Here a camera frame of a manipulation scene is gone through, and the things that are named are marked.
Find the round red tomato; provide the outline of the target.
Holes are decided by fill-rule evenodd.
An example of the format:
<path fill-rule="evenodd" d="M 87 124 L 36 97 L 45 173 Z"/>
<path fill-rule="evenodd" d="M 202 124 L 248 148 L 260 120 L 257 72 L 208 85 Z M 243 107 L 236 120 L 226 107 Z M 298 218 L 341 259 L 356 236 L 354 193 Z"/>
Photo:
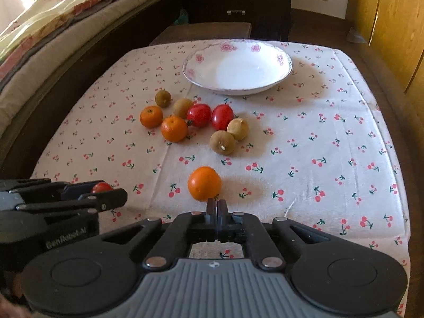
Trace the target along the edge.
<path fill-rule="evenodd" d="M 98 194 L 100 192 L 108 192 L 111 190 L 113 190 L 113 187 L 110 184 L 106 182 L 98 182 L 93 186 L 93 188 L 91 189 L 91 192 L 93 194 Z"/>

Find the orange tangerine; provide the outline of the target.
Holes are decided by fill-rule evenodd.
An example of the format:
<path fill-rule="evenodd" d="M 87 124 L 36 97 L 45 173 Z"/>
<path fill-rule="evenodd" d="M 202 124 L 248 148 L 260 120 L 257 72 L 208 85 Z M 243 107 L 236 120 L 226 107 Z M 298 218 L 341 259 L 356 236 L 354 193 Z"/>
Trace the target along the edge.
<path fill-rule="evenodd" d="M 145 107 L 139 115 L 140 123 L 145 128 L 153 129 L 161 125 L 163 112 L 161 107 L 150 105 Z"/>
<path fill-rule="evenodd" d="M 161 133 L 169 142 L 181 142 L 187 136 L 188 125 L 186 121 L 179 116 L 169 116 L 166 117 L 161 124 Z"/>
<path fill-rule="evenodd" d="M 194 200 L 200 202 L 218 196 L 221 188 L 221 177 L 211 167 L 199 167 L 188 178 L 189 193 Z"/>

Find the dark brown longan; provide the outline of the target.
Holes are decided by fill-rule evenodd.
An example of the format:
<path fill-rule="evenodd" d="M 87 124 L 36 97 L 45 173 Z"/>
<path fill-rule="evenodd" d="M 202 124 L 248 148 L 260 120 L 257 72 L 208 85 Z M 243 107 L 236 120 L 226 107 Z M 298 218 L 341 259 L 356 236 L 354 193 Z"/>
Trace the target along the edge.
<path fill-rule="evenodd" d="M 172 102 L 172 96 L 166 90 L 158 90 L 154 99 L 156 104 L 161 108 L 167 108 Z"/>

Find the tan longan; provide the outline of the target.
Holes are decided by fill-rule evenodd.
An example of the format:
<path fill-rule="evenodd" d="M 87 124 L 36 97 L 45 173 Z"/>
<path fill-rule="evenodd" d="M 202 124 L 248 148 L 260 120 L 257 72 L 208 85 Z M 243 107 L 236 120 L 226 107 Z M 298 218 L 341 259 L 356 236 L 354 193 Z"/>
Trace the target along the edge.
<path fill-rule="evenodd" d="M 186 119 L 188 110 L 193 106 L 193 101 L 187 98 L 176 100 L 173 105 L 173 115 Z"/>
<path fill-rule="evenodd" d="M 249 125 L 243 118 L 234 118 L 227 126 L 226 131 L 237 141 L 245 139 L 249 133 Z"/>

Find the oval red tomato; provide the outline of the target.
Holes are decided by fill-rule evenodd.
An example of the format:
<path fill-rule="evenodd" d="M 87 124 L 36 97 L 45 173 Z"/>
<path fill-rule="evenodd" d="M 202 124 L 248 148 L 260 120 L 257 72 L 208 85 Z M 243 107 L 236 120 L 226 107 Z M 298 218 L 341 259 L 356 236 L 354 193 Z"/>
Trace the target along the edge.
<path fill-rule="evenodd" d="M 226 131 L 228 124 L 233 120 L 234 112 L 230 105 L 221 104 L 217 105 L 211 116 L 211 123 L 217 131 Z"/>

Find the beige mattress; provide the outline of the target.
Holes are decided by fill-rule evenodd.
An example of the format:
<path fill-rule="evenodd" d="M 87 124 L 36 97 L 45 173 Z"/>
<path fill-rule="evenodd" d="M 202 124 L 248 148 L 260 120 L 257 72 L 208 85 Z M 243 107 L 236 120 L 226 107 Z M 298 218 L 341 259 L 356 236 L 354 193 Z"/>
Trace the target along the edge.
<path fill-rule="evenodd" d="M 102 0 L 49 34 L 28 51 L 1 80 L 1 130 L 5 131 L 20 108 L 52 71 L 89 39 L 121 16 L 149 0 Z"/>

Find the cherry print tablecloth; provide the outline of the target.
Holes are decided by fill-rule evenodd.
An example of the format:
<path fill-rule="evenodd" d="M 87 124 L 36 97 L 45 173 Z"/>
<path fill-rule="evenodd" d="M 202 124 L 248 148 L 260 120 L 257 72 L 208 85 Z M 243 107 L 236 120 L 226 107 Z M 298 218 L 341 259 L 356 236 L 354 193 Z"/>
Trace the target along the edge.
<path fill-rule="evenodd" d="M 99 236 L 47 242 L 50 317 L 400 317 L 408 206 L 343 52 L 247 40 L 132 50 L 70 110 L 34 176 L 127 191 Z"/>

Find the white floral plate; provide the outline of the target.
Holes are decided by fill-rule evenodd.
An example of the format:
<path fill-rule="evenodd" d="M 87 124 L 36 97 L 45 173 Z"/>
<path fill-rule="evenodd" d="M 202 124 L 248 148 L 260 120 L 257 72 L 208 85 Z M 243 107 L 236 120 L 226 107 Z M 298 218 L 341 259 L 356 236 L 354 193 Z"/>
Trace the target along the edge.
<path fill-rule="evenodd" d="M 184 76 L 218 94 L 251 95 L 281 83 L 293 70 L 283 49 L 252 39 L 214 42 L 186 57 Z"/>

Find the dark wooden stool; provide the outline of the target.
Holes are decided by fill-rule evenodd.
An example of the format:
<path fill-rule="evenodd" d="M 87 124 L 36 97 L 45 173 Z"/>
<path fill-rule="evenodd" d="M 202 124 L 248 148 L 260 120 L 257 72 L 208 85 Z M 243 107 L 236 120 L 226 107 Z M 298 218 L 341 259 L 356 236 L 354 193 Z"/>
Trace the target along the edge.
<path fill-rule="evenodd" d="M 250 34 L 251 24 L 247 22 L 181 24 L 167 27 L 150 46 L 208 39 L 248 39 Z"/>

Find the floral quilt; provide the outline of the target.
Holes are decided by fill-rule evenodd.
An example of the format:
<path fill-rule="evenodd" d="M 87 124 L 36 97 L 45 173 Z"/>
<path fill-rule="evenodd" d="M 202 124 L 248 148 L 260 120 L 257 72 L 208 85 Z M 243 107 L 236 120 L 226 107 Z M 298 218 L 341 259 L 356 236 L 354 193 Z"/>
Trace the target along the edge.
<path fill-rule="evenodd" d="M 1 80 L 49 34 L 102 0 L 36 0 L 1 33 Z"/>

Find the dark wooden nightstand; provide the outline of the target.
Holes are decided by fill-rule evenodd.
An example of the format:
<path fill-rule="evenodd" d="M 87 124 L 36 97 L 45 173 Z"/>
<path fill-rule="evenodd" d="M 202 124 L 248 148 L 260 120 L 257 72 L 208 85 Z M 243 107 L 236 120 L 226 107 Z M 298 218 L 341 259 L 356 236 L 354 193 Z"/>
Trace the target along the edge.
<path fill-rule="evenodd" d="M 288 40 L 291 0 L 182 0 L 191 24 L 247 22 L 254 39 Z"/>

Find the yellow wooden wardrobe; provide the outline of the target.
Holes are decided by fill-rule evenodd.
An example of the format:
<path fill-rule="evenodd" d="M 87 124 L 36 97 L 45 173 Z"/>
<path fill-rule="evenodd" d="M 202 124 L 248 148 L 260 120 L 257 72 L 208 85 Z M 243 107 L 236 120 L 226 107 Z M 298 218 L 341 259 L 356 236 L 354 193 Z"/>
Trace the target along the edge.
<path fill-rule="evenodd" d="M 423 127 L 423 0 L 348 0 L 364 61 L 398 119 Z"/>

